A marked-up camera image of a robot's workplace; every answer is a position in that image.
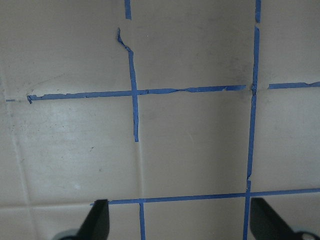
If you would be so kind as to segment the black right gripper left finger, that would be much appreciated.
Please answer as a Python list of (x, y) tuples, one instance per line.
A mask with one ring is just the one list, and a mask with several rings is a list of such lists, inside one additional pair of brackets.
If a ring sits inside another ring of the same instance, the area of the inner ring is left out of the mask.
[(76, 234), (77, 240), (106, 240), (110, 233), (109, 202), (96, 200)]

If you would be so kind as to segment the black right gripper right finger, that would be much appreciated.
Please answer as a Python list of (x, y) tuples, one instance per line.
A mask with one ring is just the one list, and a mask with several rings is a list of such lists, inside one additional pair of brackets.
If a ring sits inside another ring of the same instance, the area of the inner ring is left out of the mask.
[(261, 197), (250, 201), (249, 227), (256, 240), (308, 240), (309, 233), (294, 232)]

